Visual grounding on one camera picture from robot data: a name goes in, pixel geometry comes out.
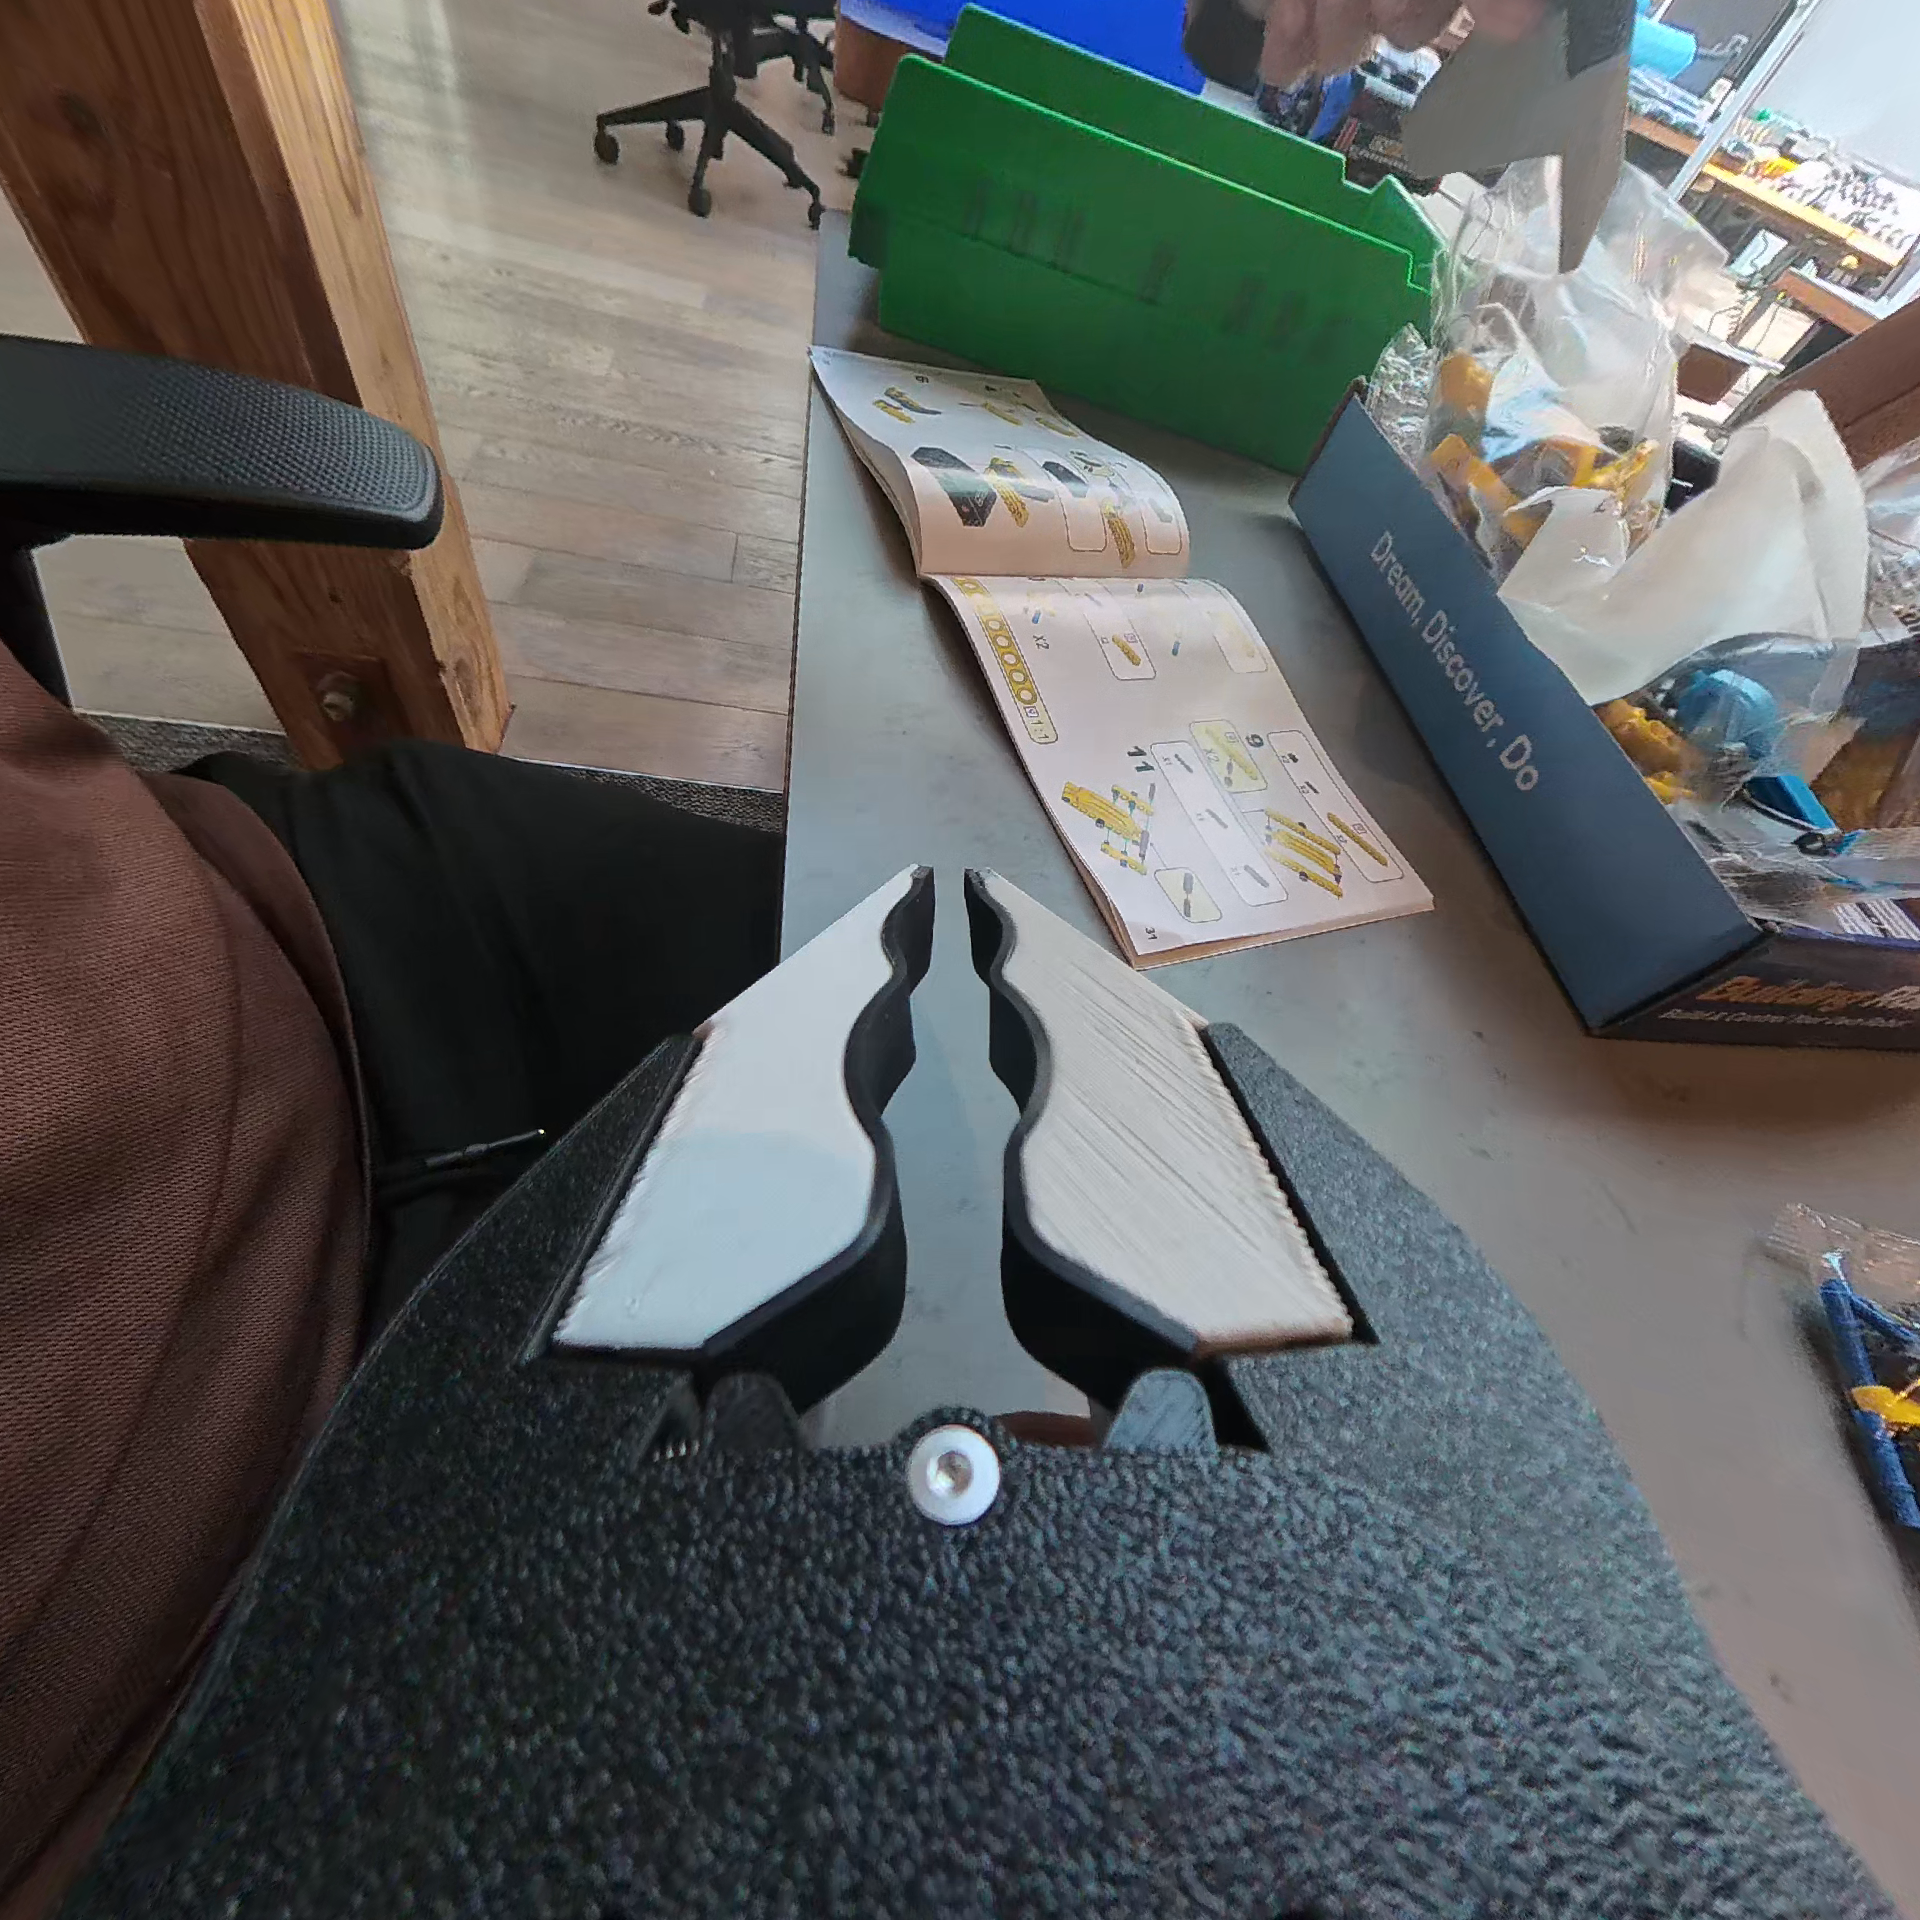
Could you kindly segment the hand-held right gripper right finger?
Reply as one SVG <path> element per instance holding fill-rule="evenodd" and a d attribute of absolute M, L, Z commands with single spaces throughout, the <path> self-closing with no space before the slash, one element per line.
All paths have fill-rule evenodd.
<path fill-rule="evenodd" d="M 1000 1296 L 1027 1355 L 1107 1413 L 1151 1375 L 1247 1413 L 1232 1361 L 1352 1342 L 1210 1025 L 1002 874 L 970 872 L 965 899 L 1016 1103 Z"/>

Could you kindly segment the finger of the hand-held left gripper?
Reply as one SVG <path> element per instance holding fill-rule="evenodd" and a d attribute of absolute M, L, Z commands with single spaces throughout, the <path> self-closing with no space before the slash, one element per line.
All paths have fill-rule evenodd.
<path fill-rule="evenodd" d="M 1556 160 L 1556 271 L 1573 274 L 1615 197 L 1626 152 L 1632 3 L 1535 5 L 1524 35 L 1490 35 L 1488 5 L 1409 111 L 1417 177 L 1484 177 Z"/>

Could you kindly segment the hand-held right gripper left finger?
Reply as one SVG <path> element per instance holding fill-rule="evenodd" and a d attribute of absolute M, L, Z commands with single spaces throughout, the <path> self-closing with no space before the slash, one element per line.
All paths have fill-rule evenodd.
<path fill-rule="evenodd" d="M 895 1341 L 906 1224 L 884 1114 L 917 1063 L 936 880 L 903 869 L 696 1031 L 552 1323 L 567 1359 L 778 1382 L 816 1409 Z"/>

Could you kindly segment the clear bag of yellow beams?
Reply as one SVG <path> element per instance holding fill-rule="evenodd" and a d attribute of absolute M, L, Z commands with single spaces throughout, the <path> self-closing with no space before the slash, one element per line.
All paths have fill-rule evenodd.
<path fill-rule="evenodd" d="M 1381 353 L 1365 405 L 1482 563 L 1505 579 L 1573 502 L 1624 553 L 1666 512 L 1677 298 L 1713 242 L 1632 165 L 1562 273 L 1556 160 L 1468 197 L 1427 331 Z"/>

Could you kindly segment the blue cardboard kit box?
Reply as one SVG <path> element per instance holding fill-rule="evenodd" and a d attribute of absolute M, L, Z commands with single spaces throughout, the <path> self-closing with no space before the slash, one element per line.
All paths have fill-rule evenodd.
<path fill-rule="evenodd" d="M 1339 397 L 1289 502 L 1320 570 L 1603 1040 L 1919 1049 L 1916 937 L 1748 918 L 1466 537 Z"/>

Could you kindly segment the person's left hand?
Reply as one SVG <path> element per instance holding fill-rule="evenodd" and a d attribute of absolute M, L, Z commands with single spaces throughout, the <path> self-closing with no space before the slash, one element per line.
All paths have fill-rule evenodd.
<path fill-rule="evenodd" d="M 1260 81 L 1292 88 L 1355 67 L 1381 41 L 1410 53 L 1444 38 L 1456 17 L 1473 35 L 1523 38 L 1539 19 L 1535 3 L 1271 3 L 1264 10 Z"/>

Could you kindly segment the green plastic bin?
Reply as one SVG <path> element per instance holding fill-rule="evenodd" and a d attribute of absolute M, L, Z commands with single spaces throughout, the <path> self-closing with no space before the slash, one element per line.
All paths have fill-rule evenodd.
<path fill-rule="evenodd" d="M 1400 184 L 1355 187 L 1298 137 L 1247 131 L 1219 175 L 923 55 L 849 230 L 891 337 L 1284 472 L 1428 330 L 1441 250 Z"/>
<path fill-rule="evenodd" d="M 944 59 L 967 79 L 1219 175 L 1237 165 L 1247 131 L 1341 137 L 1363 96 L 1354 71 L 1268 90 L 1255 115 L 1219 107 L 1184 53 L 1184 11 L 1181 3 L 965 5 Z"/>

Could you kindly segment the whiteboard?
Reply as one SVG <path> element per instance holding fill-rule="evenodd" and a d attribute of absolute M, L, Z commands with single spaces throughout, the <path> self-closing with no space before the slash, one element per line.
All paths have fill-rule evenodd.
<path fill-rule="evenodd" d="M 1760 93 L 1760 106 L 1914 175 L 1919 5 L 1819 5 Z"/>

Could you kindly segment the background wooden table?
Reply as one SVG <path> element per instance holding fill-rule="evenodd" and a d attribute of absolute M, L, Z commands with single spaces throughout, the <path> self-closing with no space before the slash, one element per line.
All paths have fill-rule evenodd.
<path fill-rule="evenodd" d="M 1784 142 L 1732 136 L 1689 184 L 1671 182 L 1729 254 L 1736 299 L 1713 330 L 1751 346 L 1784 309 L 1845 331 L 1875 325 L 1916 278 L 1916 184 L 1785 125 L 1765 122 L 1763 131 Z"/>

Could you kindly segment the person's black pants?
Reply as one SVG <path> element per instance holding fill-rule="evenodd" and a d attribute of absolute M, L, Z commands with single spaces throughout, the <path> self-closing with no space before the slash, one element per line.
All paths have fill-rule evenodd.
<path fill-rule="evenodd" d="M 634 781 L 402 742 L 192 761 L 274 833 L 345 987 L 372 1171 L 369 1330 L 664 1040 L 779 954 L 784 840 Z"/>

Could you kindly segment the black office chair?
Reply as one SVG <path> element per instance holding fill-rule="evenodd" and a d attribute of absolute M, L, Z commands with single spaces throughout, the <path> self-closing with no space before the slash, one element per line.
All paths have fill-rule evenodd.
<path fill-rule="evenodd" d="M 757 75 L 761 58 L 786 58 L 803 31 L 781 25 L 775 5 L 648 3 L 643 10 L 648 17 L 667 19 L 682 38 L 706 45 L 704 79 L 682 93 L 599 112 L 593 122 L 593 160 L 604 169 L 617 168 L 620 134 L 643 128 L 660 131 L 664 144 L 673 153 L 684 153 L 689 128 L 698 128 L 699 146 L 691 160 L 687 211 L 704 222 L 714 216 L 709 175 L 725 159 L 729 142 L 738 139 L 775 168 L 788 192 L 803 197 L 808 230 L 816 234 L 826 218 L 821 185 L 804 169 L 794 142 L 741 96 L 743 83 Z"/>
<path fill-rule="evenodd" d="M 836 134 L 833 95 L 835 3 L 775 3 L 772 25 L 781 35 L 784 58 L 799 83 L 823 106 L 823 134 Z"/>

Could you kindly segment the large white label parts bag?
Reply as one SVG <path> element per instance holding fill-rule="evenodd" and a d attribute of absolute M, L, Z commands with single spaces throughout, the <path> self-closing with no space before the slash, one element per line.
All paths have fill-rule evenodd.
<path fill-rule="evenodd" d="M 1859 643 L 1861 470 L 1811 391 L 1624 561 L 1555 509 L 1503 599 L 1753 915 L 1916 909 L 1916 679 Z"/>

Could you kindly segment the open instruction booklet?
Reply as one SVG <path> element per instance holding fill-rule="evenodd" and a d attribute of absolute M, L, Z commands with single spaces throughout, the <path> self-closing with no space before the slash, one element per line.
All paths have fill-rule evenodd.
<path fill-rule="evenodd" d="M 1132 967 L 1433 911 L 1157 470 L 1031 381 L 809 367 Z"/>

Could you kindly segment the large clear printed bag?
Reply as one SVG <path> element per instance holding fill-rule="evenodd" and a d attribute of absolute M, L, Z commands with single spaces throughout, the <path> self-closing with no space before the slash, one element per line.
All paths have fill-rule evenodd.
<path fill-rule="evenodd" d="M 1919 440 L 1883 453 L 1859 473 L 1868 561 L 1859 643 L 1889 673 L 1919 670 Z"/>

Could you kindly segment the person's brown shirt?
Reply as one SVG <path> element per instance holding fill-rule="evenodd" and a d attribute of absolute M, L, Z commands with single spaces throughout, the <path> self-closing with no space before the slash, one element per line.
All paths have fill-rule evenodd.
<path fill-rule="evenodd" d="M 345 1383 L 369 1155 L 273 830 L 3 677 L 3 1885 L 45 1917 Z"/>

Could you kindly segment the clear bag of small pins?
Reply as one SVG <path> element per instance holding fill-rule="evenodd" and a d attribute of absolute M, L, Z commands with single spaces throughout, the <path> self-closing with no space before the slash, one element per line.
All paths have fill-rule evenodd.
<path fill-rule="evenodd" d="M 1815 1309 L 1841 1413 L 1883 1521 L 1919 1534 L 1919 1238 L 1787 1206 L 1768 1254 Z"/>

